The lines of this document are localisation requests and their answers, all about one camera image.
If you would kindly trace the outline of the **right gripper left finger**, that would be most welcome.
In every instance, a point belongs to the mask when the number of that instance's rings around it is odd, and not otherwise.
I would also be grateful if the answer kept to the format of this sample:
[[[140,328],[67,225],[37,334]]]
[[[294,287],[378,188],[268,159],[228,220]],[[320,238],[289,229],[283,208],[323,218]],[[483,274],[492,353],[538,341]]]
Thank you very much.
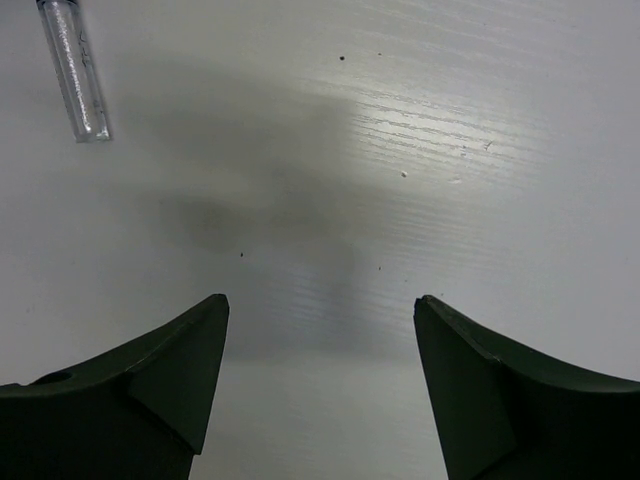
[[[201,454],[229,303],[170,322],[29,384],[1,388],[4,479],[186,479]]]

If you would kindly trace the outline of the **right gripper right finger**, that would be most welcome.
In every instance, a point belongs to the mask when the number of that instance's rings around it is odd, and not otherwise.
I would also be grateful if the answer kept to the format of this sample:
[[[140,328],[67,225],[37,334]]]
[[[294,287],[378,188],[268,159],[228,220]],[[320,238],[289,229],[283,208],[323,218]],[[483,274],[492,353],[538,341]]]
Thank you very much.
[[[448,478],[638,478],[638,382],[553,358],[431,295],[414,325]]]

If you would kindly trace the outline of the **clear tube black cap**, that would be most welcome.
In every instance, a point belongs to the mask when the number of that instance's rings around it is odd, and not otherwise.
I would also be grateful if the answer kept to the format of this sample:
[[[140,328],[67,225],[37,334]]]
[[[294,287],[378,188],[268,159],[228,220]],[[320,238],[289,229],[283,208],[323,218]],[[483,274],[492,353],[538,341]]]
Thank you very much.
[[[38,1],[36,6],[75,140],[110,140],[109,120],[79,3]]]

